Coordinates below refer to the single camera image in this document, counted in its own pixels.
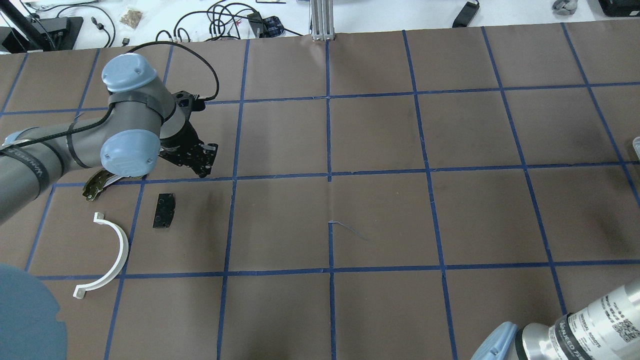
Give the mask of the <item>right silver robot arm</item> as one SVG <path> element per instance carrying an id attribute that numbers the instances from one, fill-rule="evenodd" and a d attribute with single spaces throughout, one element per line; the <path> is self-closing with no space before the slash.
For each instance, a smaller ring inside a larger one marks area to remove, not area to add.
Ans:
<path id="1" fill-rule="evenodd" d="M 551 325 L 500 324 L 473 360 L 638 360 L 640 281 L 635 279 Z"/>

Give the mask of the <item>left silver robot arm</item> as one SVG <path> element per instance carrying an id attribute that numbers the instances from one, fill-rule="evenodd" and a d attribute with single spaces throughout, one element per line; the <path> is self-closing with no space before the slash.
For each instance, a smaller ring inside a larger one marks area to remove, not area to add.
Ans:
<path id="1" fill-rule="evenodd" d="M 31 127 L 11 133 L 1 145 L 1 222 L 6 223 L 72 171 L 103 167 L 124 178 L 142 177 L 162 158 L 189 167 L 200 178 L 211 173 L 218 145 L 205 143 L 190 123 L 205 100 L 171 93 L 147 59 L 126 52 L 102 70 L 109 92 L 99 119 Z M 64 360 L 67 327 L 60 306 L 41 280 L 1 264 L 1 358 Z"/>

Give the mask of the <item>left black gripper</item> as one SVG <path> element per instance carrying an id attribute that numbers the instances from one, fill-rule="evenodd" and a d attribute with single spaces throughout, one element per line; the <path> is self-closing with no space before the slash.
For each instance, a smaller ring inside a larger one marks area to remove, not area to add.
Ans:
<path id="1" fill-rule="evenodd" d="M 188 167 L 199 178 L 211 174 L 218 153 L 218 144 L 204 143 L 190 122 L 193 112 L 206 109 L 206 101 L 187 91 L 173 94 L 174 112 L 160 133 L 158 156 L 178 167 Z"/>

